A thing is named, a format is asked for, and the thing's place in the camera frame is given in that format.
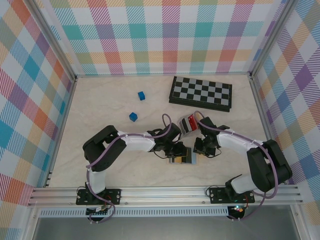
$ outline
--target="cable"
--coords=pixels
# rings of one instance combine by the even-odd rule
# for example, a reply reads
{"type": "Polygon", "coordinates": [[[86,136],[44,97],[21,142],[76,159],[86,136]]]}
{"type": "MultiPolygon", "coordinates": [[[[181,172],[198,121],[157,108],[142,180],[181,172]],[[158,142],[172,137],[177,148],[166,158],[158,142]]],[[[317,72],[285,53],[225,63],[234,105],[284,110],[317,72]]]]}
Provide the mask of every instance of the cable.
{"type": "MultiPolygon", "coordinates": [[[[200,111],[195,111],[193,113],[193,115],[195,115],[196,113],[200,114],[203,118],[205,117],[200,111]]],[[[270,196],[266,196],[265,198],[266,199],[272,199],[275,197],[275,195],[277,194],[278,192],[278,185],[279,185],[279,181],[278,181],[278,175],[277,175],[277,171],[276,171],[276,166],[274,164],[274,162],[272,161],[272,158],[271,156],[269,155],[268,151],[261,145],[259,144],[258,142],[254,141],[253,139],[250,139],[246,136],[243,136],[241,134],[238,134],[236,132],[230,132],[230,131],[226,131],[226,130],[222,130],[222,129],[219,129],[219,128],[213,128],[213,127],[209,127],[209,126],[206,126],[204,125],[202,122],[198,121],[198,119],[195,117],[195,120],[198,124],[200,124],[201,126],[203,126],[204,128],[206,129],[209,129],[209,130],[213,130],[213,131],[218,131],[218,132],[221,132],[221,133],[224,133],[224,134],[229,134],[229,135],[234,135],[240,139],[243,139],[243,140],[246,140],[248,141],[249,143],[253,143],[255,144],[256,146],[258,146],[263,152],[264,154],[266,155],[266,157],[268,158],[268,160],[270,161],[270,165],[271,165],[271,168],[272,168],[272,172],[273,172],[273,176],[274,176],[274,191],[273,193],[270,195],[270,196]]],[[[263,194],[260,194],[260,193],[257,193],[257,192],[253,192],[254,194],[256,194],[257,196],[260,196],[260,197],[263,197],[264,195],[263,194]]]]}
{"type": "Polygon", "coordinates": [[[127,133],[127,134],[122,134],[122,135],[119,135],[117,136],[115,139],[113,139],[112,142],[110,142],[110,144],[106,147],[106,149],[102,152],[102,154],[92,163],[90,163],[89,165],[85,166],[87,168],[87,172],[86,172],[86,185],[88,186],[88,189],[90,191],[90,193],[95,196],[97,199],[101,200],[101,201],[104,201],[105,203],[111,205],[113,207],[113,212],[111,213],[110,216],[108,217],[105,217],[104,219],[102,219],[101,221],[93,221],[91,219],[91,216],[92,214],[89,215],[89,220],[91,221],[91,223],[96,223],[96,224],[99,224],[99,223],[103,223],[107,220],[109,220],[115,213],[116,213],[116,206],[111,202],[111,201],[108,201],[100,196],[98,196],[93,190],[92,190],[92,187],[90,185],[90,181],[89,181],[89,172],[90,172],[90,168],[94,165],[96,165],[103,157],[104,155],[108,152],[108,150],[111,148],[111,146],[120,138],[123,138],[123,137],[129,137],[129,136],[138,136],[138,137],[142,137],[142,138],[146,138],[146,139],[158,139],[158,138],[162,138],[163,136],[167,135],[167,133],[169,133],[170,129],[171,129],[171,126],[172,126],[172,121],[171,121],[171,118],[168,114],[164,113],[162,114],[162,122],[164,124],[165,127],[167,127],[166,125],[166,122],[165,122],[165,116],[169,119],[169,125],[168,125],[168,129],[163,133],[163,134],[160,134],[158,136],[147,136],[147,135],[144,135],[144,134],[141,134],[141,133],[127,133]]]}
{"type": "Polygon", "coordinates": [[[208,198],[210,198],[210,196],[208,195],[208,190],[209,190],[211,187],[216,187],[216,188],[218,188],[217,185],[211,185],[210,187],[208,187],[208,188],[205,190],[205,195],[206,195],[208,198]]]}
{"type": "MultiPolygon", "coordinates": [[[[205,118],[205,116],[200,112],[200,111],[195,111],[193,113],[194,116],[196,116],[196,114],[200,114],[202,116],[202,118],[205,118]]],[[[265,192],[264,194],[260,194],[260,193],[257,193],[255,191],[253,191],[254,194],[262,197],[262,200],[260,202],[260,205],[255,209],[255,211],[251,212],[249,215],[245,216],[242,218],[242,220],[245,220],[245,219],[248,219],[250,218],[254,213],[256,213],[260,207],[262,206],[262,204],[265,202],[265,199],[272,199],[273,197],[275,197],[275,195],[277,194],[278,192],[278,184],[279,184],[279,181],[278,181],[278,175],[277,175],[277,171],[276,171],[276,167],[275,167],[275,164],[271,158],[271,156],[269,155],[268,151],[261,145],[259,144],[258,142],[254,141],[253,139],[250,139],[246,136],[243,136],[241,134],[238,134],[238,133],[235,133],[235,132],[230,132],[230,131],[226,131],[226,130],[222,130],[222,129],[219,129],[219,128],[214,128],[214,127],[209,127],[207,125],[204,125],[202,122],[198,121],[198,119],[195,117],[195,120],[198,124],[200,124],[202,127],[206,128],[206,129],[209,129],[209,130],[213,130],[213,131],[218,131],[218,132],[221,132],[221,133],[225,133],[225,134],[229,134],[229,135],[234,135],[238,138],[241,138],[243,140],[246,140],[248,141],[249,143],[253,143],[255,144],[256,146],[258,146],[263,152],[264,154],[266,155],[266,157],[268,158],[269,162],[270,162],[270,165],[271,165],[271,168],[272,168],[272,172],[273,172],[273,176],[274,176],[274,191],[273,193],[270,195],[270,196],[267,196],[267,193],[265,192]]]]}
{"type": "Polygon", "coordinates": [[[77,195],[78,195],[78,190],[79,190],[79,188],[84,188],[84,189],[86,189],[85,186],[79,186],[79,187],[76,189],[76,194],[77,194],[77,195]]]}
{"type": "Polygon", "coordinates": [[[161,159],[168,159],[168,157],[162,157],[162,156],[159,156],[158,154],[156,154],[156,152],[154,151],[153,152],[158,158],[161,158],[161,159]]]}
{"type": "Polygon", "coordinates": [[[222,152],[221,152],[221,150],[219,149],[219,148],[217,148],[217,150],[219,150],[220,151],[220,153],[218,154],[218,155],[214,155],[214,156],[207,156],[207,155],[205,155],[208,159],[213,159],[213,158],[215,158],[215,157],[217,157],[217,156],[219,156],[222,152]]]}
{"type": "MultiPolygon", "coordinates": [[[[112,202],[112,199],[111,199],[111,197],[109,195],[106,195],[106,197],[109,198],[110,201],[112,202]]],[[[104,203],[104,207],[105,207],[105,209],[108,209],[108,210],[111,209],[111,205],[110,205],[110,207],[107,208],[107,203],[106,202],[104,203]]]]}
{"type": "Polygon", "coordinates": [[[163,136],[167,135],[167,133],[169,133],[169,131],[171,129],[172,121],[171,121],[171,118],[170,118],[170,116],[168,114],[166,114],[166,113],[162,114],[162,121],[163,121],[164,126],[166,126],[166,122],[165,122],[164,116],[167,116],[168,119],[169,119],[169,127],[163,134],[158,135],[158,136],[147,136],[147,135],[144,135],[144,134],[141,134],[141,133],[127,133],[127,134],[122,134],[120,136],[117,136],[115,139],[112,140],[112,142],[110,142],[110,144],[106,147],[106,149],[103,151],[103,153],[93,163],[90,163],[89,165],[87,165],[85,167],[87,169],[89,169],[92,166],[96,165],[104,157],[104,155],[108,152],[108,150],[111,148],[111,146],[120,138],[129,137],[129,136],[138,136],[138,137],[143,137],[143,138],[146,138],[146,139],[158,139],[158,138],[162,138],[163,136]]]}

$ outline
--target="chessboard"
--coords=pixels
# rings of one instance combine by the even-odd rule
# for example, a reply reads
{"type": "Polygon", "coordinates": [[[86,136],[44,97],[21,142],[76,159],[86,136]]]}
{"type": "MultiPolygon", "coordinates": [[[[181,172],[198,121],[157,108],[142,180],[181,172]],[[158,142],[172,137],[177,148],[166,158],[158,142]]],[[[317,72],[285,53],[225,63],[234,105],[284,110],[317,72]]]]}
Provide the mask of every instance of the chessboard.
{"type": "Polygon", "coordinates": [[[169,103],[230,112],[232,85],[175,76],[169,103]]]}

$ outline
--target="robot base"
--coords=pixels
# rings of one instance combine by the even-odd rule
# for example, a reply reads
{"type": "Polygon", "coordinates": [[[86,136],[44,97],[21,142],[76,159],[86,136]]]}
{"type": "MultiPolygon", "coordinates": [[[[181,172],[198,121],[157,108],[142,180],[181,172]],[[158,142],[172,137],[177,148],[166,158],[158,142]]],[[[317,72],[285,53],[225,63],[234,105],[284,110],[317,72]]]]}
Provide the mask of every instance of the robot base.
{"type": "MultiPolygon", "coordinates": [[[[96,198],[92,195],[90,190],[87,187],[87,184],[85,185],[85,189],[79,189],[77,191],[77,197],[75,204],[76,205],[104,205],[105,202],[96,198]]],[[[97,194],[99,197],[106,199],[110,202],[112,202],[114,205],[120,204],[121,199],[121,189],[104,189],[102,192],[99,192],[97,194]]]]}
{"type": "Polygon", "coordinates": [[[231,201],[225,187],[210,187],[208,196],[211,204],[253,204],[255,202],[255,196],[251,191],[239,194],[234,198],[234,201],[231,201]]]}

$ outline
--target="colorful plaid wall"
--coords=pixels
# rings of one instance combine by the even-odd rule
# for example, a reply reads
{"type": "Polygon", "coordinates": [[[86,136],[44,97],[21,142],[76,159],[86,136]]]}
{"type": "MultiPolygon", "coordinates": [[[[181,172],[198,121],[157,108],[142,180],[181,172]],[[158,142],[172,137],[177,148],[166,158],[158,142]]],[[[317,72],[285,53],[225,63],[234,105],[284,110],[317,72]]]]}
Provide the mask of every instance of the colorful plaid wall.
{"type": "Polygon", "coordinates": [[[254,58],[253,58],[253,61],[251,62],[250,64],[250,67],[249,67],[249,71],[248,72],[252,72],[260,54],[261,54],[261,51],[264,49],[264,47],[266,46],[266,43],[268,42],[268,39],[270,37],[270,34],[272,33],[273,29],[275,28],[276,26],[276,22],[277,20],[279,19],[279,17],[281,16],[281,13],[286,5],[286,2],[288,0],[281,0],[281,3],[278,7],[278,9],[276,10],[274,16],[273,16],[273,19],[267,29],[267,31],[265,32],[264,36],[263,36],[263,39],[259,45],[259,48],[258,50],[256,51],[255,55],[254,55],[254,58]]]}
{"type": "Polygon", "coordinates": [[[300,0],[257,75],[272,133],[320,239],[320,1],[300,0]]]}
{"type": "Polygon", "coordinates": [[[99,75],[247,72],[285,0],[37,2],[75,71],[99,75]]]}
{"type": "Polygon", "coordinates": [[[22,0],[0,0],[0,240],[22,233],[72,82],[22,0]]]}

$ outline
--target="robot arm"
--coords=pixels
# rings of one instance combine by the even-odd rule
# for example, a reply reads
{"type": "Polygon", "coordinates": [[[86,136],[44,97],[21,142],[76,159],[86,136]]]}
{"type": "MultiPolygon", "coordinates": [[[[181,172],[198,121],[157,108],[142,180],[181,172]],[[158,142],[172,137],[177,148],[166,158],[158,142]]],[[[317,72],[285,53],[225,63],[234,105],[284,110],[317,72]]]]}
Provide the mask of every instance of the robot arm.
{"type": "Polygon", "coordinates": [[[98,194],[105,190],[106,171],[122,152],[158,152],[162,150],[167,158],[186,156],[186,147],[182,142],[177,142],[180,139],[181,131],[174,123],[171,124],[171,128],[166,135],[152,138],[165,133],[168,127],[141,133],[143,136],[148,136],[147,138],[138,136],[138,134],[130,135],[126,132],[117,131],[113,125],[109,125],[89,139],[82,148],[85,159],[92,164],[106,149],[104,143],[110,144],[116,137],[124,135],[112,144],[107,154],[97,164],[89,169],[89,182],[93,192],[98,194]]]}
{"type": "MultiPolygon", "coordinates": [[[[214,129],[229,129],[225,125],[217,127],[209,117],[201,119],[200,122],[214,129]]],[[[275,187],[275,176],[271,165],[266,162],[265,153],[256,144],[233,134],[208,129],[203,125],[198,124],[203,138],[196,139],[194,152],[207,157],[214,157],[216,149],[225,147],[235,150],[248,159],[250,173],[236,176],[225,183],[225,191],[231,201],[236,196],[247,191],[259,189],[266,193],[275,187]]],[[[276,169],[278,184],[292,177],[292,170],[276,141],[268,140],[262,142],[255,140],[255,142],[267,149],[268,154],[271,156],[276,169]]]]}

